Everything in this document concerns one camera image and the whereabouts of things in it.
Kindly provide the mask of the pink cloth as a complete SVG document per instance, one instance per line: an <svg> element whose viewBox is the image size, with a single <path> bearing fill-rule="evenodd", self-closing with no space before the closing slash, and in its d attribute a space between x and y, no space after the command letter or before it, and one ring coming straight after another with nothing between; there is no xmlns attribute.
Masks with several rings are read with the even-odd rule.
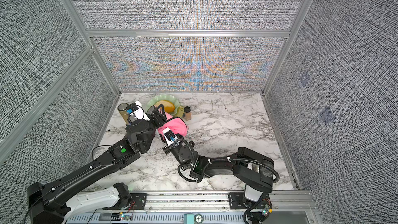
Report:
<svg viewBox="0 0 398 224"><path fill-rule="evenodd" d="M170 128L175 134L180 134L185 137L188 134L189 127L186 123L179 117L173 117L166 114L166 122L163 126L158 128L159 135L163 134L165 128Z"/></svg>

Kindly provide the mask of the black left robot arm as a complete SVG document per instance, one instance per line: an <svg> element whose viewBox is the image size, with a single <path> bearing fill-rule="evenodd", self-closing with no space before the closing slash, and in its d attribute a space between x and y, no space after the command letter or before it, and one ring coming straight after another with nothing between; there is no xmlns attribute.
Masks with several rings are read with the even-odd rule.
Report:
<svg viewBox="0 0 398 224"><path fill-rule="evenodd" d="M63 224L71 217L97 209L129 208L133 200L124 183L87 194L82 191L132 164L142 153L147 153L156 129L163 126L166 120L163 105L152 106L143 119L134 120L126 126L126 136L122 140L93 161L53 182L30 185L28 210L23 220L30 220L32 224Z"/></svg>

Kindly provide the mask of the orange bread bun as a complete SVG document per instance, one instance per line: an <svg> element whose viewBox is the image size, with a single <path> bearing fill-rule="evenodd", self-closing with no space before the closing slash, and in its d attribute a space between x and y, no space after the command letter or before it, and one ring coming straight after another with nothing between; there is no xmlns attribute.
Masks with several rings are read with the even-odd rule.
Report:
<svg viewBox="0 0 398 224"><path fill-rule="evenodd" d="M158 107L160 105L163 105L164 110L169 114L173 113L176 108L175 105L168 100L160 100L155 103L156 107Z"/></svg>

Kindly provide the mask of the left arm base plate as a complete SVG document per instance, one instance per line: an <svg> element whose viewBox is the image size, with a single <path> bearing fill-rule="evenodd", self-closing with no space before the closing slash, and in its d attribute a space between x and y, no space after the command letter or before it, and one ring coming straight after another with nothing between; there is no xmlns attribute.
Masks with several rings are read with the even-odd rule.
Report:
<svg viewBox="0 0 398 224"><path fill-rule="evenodd" d="M146 193L132 193L132 194L122 194L119 197L117 203L112 207L104 207L102 210L122 210L122 211L132 211L143 210L147 201Z"/></svg>

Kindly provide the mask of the gold gradient thermos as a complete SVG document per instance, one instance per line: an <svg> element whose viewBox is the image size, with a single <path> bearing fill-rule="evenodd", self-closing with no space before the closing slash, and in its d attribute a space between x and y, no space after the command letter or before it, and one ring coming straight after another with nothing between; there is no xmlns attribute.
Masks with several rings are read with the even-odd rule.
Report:
<svg viewBox="0 0 398 224"><path fill-rule="evenodd" d="M118 105L117 110L119 112L119 114L121 115L121 117L123 118L123 120L125 121L125 123L127 125L130 125L129 123L129 114L127 113L127 107L129 106L128 103L121 103Z"/></svg>

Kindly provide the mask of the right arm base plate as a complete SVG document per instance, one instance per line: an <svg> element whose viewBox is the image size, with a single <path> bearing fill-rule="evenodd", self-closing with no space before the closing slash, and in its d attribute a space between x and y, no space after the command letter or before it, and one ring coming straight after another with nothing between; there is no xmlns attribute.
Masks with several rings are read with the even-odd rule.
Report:
<svg viewBox="0 0 398 224"><path fill-rule="evenodd" d="M245 197L244 192L231 192L228 194L229 206L230 209L248 209L255 205L258 201L259 197L257 197L254 201L249 200ZM261 202L255 209L264 209L268 204L269 194L263 194L261 198Z"/></svg>

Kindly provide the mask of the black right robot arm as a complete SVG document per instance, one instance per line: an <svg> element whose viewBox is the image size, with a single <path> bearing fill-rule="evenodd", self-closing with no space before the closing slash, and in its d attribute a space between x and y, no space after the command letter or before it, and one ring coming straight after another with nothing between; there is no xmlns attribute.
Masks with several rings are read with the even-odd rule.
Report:
<svg viewBox="0 0 398 224"><path fill-rule="evenodd" d="M240 147L236 153L224 157L201 156L194 150L194 143L187 142L180 134L162 134L166 144L166 154L172 153L178 160L177 172L190 183L200 183L204 179L218 175L233 175L245 183L242 199L256 202L265 201L273 191L273 185L280 180L274 169L274 161L246 147Z"/></svg>

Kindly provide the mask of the small brown spice jar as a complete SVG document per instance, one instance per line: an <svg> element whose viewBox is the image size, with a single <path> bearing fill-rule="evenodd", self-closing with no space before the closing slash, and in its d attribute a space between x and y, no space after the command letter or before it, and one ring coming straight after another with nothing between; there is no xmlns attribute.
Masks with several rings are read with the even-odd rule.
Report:
<svg viewBox="0 0 398 224"><path fill-rule="evenodd" d="M185 106L184 107L184 119L189 121L192 119L192 112L191 112L191 108L189 106Z"/></svg>

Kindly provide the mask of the aluminium front rail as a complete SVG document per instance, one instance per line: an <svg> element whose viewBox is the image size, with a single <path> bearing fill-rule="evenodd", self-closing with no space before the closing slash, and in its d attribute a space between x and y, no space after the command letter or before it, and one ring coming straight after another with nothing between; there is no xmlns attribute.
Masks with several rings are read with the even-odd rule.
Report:
<svg viewBox="0 0 398 224"><path fill-rule="evenodd" d="M321 224L307 191L276 190L264 209L230 209L228 194L244 191L133 191L146 193L143 210L102 210L71 217L65 224L243 224L265 218L266 224Z"/></svg>

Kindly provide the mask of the green scalloped plate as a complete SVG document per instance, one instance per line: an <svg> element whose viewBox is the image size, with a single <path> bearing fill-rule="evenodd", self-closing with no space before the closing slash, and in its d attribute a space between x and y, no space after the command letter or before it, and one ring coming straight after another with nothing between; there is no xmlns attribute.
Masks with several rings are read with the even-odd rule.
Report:
<svg viewBox="0 0 398 224"><path fill-rule="evenodd" d="M158 94L155 97L151 98L145 106L145 111L147 111L150 107L155 106L155 103L160 100L168 100L175 105L176 108L175 108L174 112L170 114L170 115L174 116L177 112L178 106L180 106L180 102L176 96L173 96L171 94Z"/></svg>

